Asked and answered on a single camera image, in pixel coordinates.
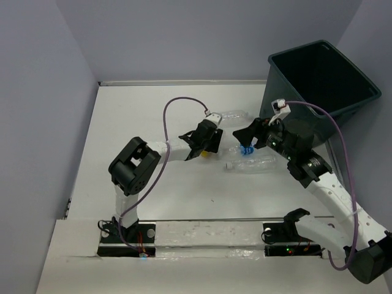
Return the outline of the clear bottle white blue cap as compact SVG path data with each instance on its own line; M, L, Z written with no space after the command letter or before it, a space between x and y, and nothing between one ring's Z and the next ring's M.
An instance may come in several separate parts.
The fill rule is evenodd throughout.
M261 155L228 160L224 164L223 171L253 175L274 171L276 166L277 160L275 156Z

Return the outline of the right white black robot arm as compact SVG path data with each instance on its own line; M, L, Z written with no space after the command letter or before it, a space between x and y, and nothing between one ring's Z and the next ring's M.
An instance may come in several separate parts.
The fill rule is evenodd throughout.
M344 258L360 282L370 284L391 269L391 232L374 220L341 185L331 166L313 149L314 133L301 120L287 123L256 118L246 128L233 131L245 147L256 140L256 149L269 147L288 160L287 169L316 197L342 227L340 233L317 222L305 209L285 216L282 233L289 240L300 236L318 242Z

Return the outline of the clear bottle blue label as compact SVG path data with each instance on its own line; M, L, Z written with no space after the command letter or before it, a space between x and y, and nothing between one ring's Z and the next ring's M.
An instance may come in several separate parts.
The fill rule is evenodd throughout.
M245 147L241 144L231 146L228 149L228 153L232 156L247 156L252 154L255 151L254 147L252 145Z

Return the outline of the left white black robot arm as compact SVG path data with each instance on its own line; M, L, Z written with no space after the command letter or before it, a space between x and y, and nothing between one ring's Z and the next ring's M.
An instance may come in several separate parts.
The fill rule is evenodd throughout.
M161 165L156 179L147 190L149 194L169 162L189 161L202 152L217 153L223 130L217 122L204 119L195 130L163 142L146 142L132 138L109 165L108 172L116 192L114 234L127 244L138 227L139 193L147 186L155 169Z

